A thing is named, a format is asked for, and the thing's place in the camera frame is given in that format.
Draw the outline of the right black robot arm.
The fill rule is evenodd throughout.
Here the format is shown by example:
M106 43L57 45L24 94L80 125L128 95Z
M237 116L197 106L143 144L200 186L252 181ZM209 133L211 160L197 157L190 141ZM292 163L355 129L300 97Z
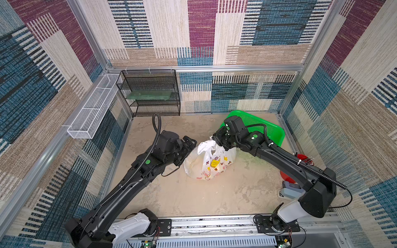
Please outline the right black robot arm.
M324 217L337 196L337 188L347 189L336 180L334 171L310 166L305 160L288 153L268 137L266 130L250 132L243 123L230 122L218 129L212 139L225 150L238 148L272 164L304 190L302 196L274 210L269 221L276 231L302 217Z

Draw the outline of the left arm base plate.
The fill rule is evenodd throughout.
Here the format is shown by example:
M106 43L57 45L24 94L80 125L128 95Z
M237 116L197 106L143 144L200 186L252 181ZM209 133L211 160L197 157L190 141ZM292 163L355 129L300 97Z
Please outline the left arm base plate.
M150 222L146 235L153 237L169 237L171 235L172 219L158 219Z

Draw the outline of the white plastic bag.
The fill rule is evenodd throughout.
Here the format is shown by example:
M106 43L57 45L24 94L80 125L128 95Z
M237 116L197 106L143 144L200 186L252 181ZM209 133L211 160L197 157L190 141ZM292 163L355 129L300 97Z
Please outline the white plastic bag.
M209 181L221 175L236 160L237 150L225 150L214 140L201 142L183 162L185 173L193 179Z

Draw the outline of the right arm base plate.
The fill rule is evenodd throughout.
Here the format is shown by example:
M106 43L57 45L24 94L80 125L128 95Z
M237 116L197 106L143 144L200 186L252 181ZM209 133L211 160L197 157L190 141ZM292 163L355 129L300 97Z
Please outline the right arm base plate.
M258 233L267 235L279 235L284 233L300 232L300 226L297 221L289 223L283 222L278 217L255 215L253 223L257 228Z

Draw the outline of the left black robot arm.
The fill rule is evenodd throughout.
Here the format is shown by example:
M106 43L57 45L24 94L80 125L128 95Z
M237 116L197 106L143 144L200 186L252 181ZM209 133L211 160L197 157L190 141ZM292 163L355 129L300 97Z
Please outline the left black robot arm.
M65 224L75 248L111 248L135 235L154 236L157 217L148 209L129 219L116 221L133 198L165 171L168 165L179 167L191 154L197 141L161 129L161 116L155 113L152 124L156 135L145 153L137 156L118 185L88 214Z

